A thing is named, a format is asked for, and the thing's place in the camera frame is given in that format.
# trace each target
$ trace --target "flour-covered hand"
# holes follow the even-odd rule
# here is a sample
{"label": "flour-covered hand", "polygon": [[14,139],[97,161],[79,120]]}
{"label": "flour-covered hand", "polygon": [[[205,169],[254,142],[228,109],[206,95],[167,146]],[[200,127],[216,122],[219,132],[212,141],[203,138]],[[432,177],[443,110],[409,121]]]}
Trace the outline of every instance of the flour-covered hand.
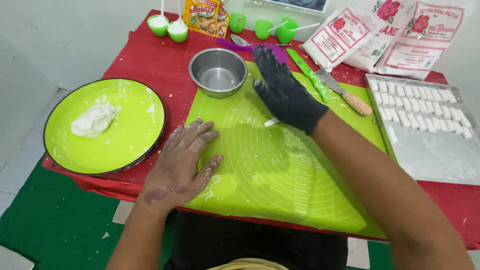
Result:
{"label": "flour-covered hand", "polygon": [[254,80],[253,88],[265,105],[277,119],[310,135],[328,107],[312,97],[286,63],[278,63],[271,49],[260,45],[253,58],[264,78]]}
{"label": "flour-covered hand", "polygon": [[150,212],[162,213],[191,201],[205,189],[223,160],[222,155],[216,155],[197,172],[202,151],[219,134],[218,131],[206,132],[213,125],[213,121],[203,123],[199,118],[172,132],[148,172],[138,203]]}

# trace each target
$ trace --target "green floor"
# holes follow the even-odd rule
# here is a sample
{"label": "green floor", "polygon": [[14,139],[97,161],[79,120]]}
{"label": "green floor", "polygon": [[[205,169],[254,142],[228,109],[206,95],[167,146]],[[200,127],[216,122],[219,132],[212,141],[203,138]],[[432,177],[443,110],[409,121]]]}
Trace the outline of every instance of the green floor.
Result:
{"label": "green floor", "polygon": [[[35,270],[103,269],[123,225],[112,223],[119,200],[85,192],[70,177],[40,162],[0,219],[0,245],[33,261]],[[163,262],[171,251],[175,224],[168,221]],[[102,239],[105,232],[109,237]],[[388,245],[369,242],[372,270],[390,270]]]}

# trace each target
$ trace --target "knife handle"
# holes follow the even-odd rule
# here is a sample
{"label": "knife handle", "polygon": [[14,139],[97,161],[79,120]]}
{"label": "knife handle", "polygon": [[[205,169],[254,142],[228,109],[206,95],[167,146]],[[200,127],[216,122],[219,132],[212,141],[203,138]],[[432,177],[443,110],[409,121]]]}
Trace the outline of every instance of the knife handle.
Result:
{"label": "knife handle", "polygon": [[345,91],[343,92],[342,97],[348,103],[348,105],[350,105],[350,107],[358,112],[359,115],[367,116],[372,114],[372,108],[354,94]]}
{"label": "knife handle", "polygon": [[325,86],[323,85],[322,81],[318,78],[318,76],[313,72],[311,69],[307,72],[306,76],[310,79],[313,84],[313,87],[317,89],[317,92],[322,97],[324,102],[328,101],[328,92]]}

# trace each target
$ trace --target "black glove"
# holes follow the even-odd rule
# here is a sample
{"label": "black glove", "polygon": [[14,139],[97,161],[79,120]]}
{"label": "black glove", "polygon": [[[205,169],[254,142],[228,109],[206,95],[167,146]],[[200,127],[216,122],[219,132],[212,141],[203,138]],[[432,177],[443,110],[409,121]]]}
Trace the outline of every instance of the black glove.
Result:
{"label": "black glove", "polygon": [[328,107],[307,92],[286,63],[278,63],[271,49],[258,46],[253,59],[265,80],[254,80],[253,88],[265,105],[277,119],[310,135]]}

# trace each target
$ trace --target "table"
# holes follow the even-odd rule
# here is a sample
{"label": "table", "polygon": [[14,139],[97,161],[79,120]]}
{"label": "table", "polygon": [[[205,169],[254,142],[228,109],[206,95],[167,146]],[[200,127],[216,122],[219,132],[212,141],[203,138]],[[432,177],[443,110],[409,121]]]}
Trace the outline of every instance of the table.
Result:
{"label": "table", "polygon": [[[195,85],[188,74],[190,59],[201,50],[217,47],[216,40],[213,37],[194,31],[189,31],[186,42],[181,44],[174,43],[169,37],[156,37],[149,29],[146,19],[151,15],[159,13],[160,11],[151,10],[140,26],[134,32],[129,33],[127,44],[102,77],[103,79],[127,78],[137,80],[150,86],[162,98],[165,106],[166,125],[160,138],[158,149],[152,151],[151,156],[144,162],[127,171],[102,175],[101,177],[84,176],[64,171],[56,166],[48,156],[42,162],[43,167],[72,177],[75,183],[85,191],[92,191],[122,200],[135,201],[148,170],[158,157],[157,151],[162,148],[167,136],[173,129],[179,124],[185,123],[190,111],[197,90],[197,85]],[[170,21],[177,19],[177,15],[171,13],[166,13],[166,17]],[[261,43],[255,37],[253,31],[244,30],[239,36],[255,44]],[[275,44],[278,43],[278,40],[272,36],[265,40],[264,43]],[[286,48],[294,49],[305,59],[307,64],[315,69],[316,65],[311,58],[299,49],[298,45],[300,44],[301,42],[293,40]],[[244,60],[253,61],[251,53],[237,53]],[[288,61],[288,66],[294,72],[301,72],[291,59]],[[339,82],[365,87],[363,81],[365,72],[353,67],[340,64],[331,72],[331,75]],[[425,81],[447,84],[443,74],[437,72],[430,72]],[[480,186],[427,181],[419,181],[419,185],[432,197],[460,232],[465,246],[468,249],[480,249],[480,230],[478,230],[480,228],[480,215],[478,215],[480,213],[480,200],[478,200],[480,197]],[[318,231],[315,228],[287,222],[244,217],[228,218]]]}

